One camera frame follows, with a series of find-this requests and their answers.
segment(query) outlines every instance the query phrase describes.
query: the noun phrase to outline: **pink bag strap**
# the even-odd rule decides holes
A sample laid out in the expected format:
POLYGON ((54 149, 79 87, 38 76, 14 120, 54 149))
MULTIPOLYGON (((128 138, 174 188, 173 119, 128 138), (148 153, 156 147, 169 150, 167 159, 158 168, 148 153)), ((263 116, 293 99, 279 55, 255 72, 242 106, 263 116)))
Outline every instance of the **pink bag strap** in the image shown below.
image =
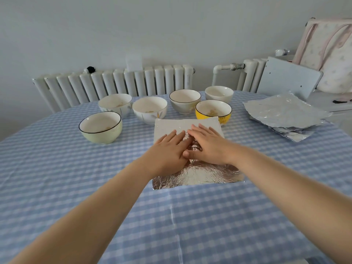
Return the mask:
POLYGON ((342 29, 343 27, 348 26, 348 28, 345 30, 345 33, 342 37, 340 37, 340 41, 338 42, 337 48, 341 48, 345 42, 347 41, 347 39, 350 37, 351 32, 352 32, 352 24, 344 24, 341 26, 338 26, 333 33, 329 36, 329 38, 325 41, 325 43, 322 46, 322 50, 319 52, 320 53, 320 60, 319 60, 319 64, 316 70, 321 70, 323 63, 324 63, 324 55, 326 52, 326 48, 328 47, 329 42, 331 41, 331 39, 333 38, 333 36, 335 36, 335 34, 342 29))
POLYGON ((292 61, 292 63, 299 65, 301 63, 303 54, 306 51, 308 42, 310 41, 310 39, 313 36, 314 31, 316 30, 316 28, 318 27, 318 24, 312 24, 309 28, 307 28, 305 30, 305 32, 303 33, 303 37, 305 37, 304 42, 302 44, 302 46, 299 46, 299 49, 296 52, 295 55, 295 59, 292 61))

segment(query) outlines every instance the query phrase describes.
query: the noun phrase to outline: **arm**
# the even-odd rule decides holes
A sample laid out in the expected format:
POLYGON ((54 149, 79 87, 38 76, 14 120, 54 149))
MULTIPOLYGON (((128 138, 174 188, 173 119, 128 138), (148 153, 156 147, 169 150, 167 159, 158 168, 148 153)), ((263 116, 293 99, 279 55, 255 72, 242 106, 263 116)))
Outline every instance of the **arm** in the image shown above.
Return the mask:
POLYGON ((10 264, 97 263, 147 183, 181 170, 191 143, 185 132, 161 137, 20 252, 10 264))
POLYGON ((203 151, 185 151, 184 157, 236 166, 332 260, 351 262, 352 199, 254 149, 227 141, 212 128, 193 125, 188 133, 203 151))

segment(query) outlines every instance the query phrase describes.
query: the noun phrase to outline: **round table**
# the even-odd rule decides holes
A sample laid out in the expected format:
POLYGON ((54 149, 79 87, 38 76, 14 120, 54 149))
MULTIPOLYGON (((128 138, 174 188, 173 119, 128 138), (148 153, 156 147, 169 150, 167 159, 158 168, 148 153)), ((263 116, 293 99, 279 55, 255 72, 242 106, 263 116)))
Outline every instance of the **round table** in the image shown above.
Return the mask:
MULTIPOLYGON (((169 103, 166 119, 195 118, 161 97, 169 103)), ((281 137, 249 120, 242 102, 261 98, 234 93, 225 137, 352 195, 352 139, 332 124, 302 142, 281 137)), ((76 106, 0 143, 2 263, 152 145, 154 126, 133 113, 115 142, 89 142, 78 124, 98 111, 96 102, 76 106)), ((249 180, 162 190, 149 182, 100 263, 267 264, 312 256, 322 253, 249 180)))

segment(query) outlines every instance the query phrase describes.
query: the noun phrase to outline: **person's left hand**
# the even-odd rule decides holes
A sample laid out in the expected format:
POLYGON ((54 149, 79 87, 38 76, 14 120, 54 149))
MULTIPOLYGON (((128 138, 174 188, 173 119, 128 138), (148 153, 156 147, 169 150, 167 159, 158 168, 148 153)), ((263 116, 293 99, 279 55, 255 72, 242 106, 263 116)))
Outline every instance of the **person's left hand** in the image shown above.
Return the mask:
POLYGON ((182 153, 193 139, 190 137, 182 141, 185 134, 186 132, 182 131, 176 135, 176 130, 169 135, 165 134, 137 160, 138 164, 145 167, 151 178, 180 171, 189 161, 182 156, 182 153))

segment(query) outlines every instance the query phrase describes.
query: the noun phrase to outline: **gingham pattern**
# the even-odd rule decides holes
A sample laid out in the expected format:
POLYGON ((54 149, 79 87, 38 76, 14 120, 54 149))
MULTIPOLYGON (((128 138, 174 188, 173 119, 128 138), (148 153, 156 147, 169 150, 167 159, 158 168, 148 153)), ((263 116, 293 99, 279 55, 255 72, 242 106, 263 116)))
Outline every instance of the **gingham pattern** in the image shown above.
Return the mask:
MULTIPOLYGON (((166 119, 180 115, 170 106, 166 119)), ((248 119, 236 91, 226 138, 258 149, 352 195, 352 140, 332 124, 295 143, 248 119)), ((9 261, 153 142, 154 126, 133 114, 115 142, 87 141, 78 124, 96 102, 51 115, 0 143, 0 258, 9 261)), ((100 263, 283 263, 322 255, 250 182, 152 190, 151 182, 100 263)))

